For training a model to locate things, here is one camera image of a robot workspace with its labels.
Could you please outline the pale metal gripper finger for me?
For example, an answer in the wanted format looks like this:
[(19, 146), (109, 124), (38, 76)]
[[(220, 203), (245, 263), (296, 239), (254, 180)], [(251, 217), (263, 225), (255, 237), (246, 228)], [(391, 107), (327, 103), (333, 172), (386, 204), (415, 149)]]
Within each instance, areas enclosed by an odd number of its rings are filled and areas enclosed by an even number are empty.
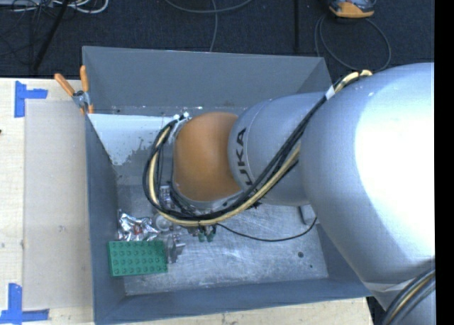
[(161, 214), (155, 215), (155, 228), (160, 233), (169, 233), (173, 230), (173, 223), (163, 217)]
[(176, 263), (185, 246), (186, 243), (179, 234), (170, 234), (166, 239), (168, 263)]

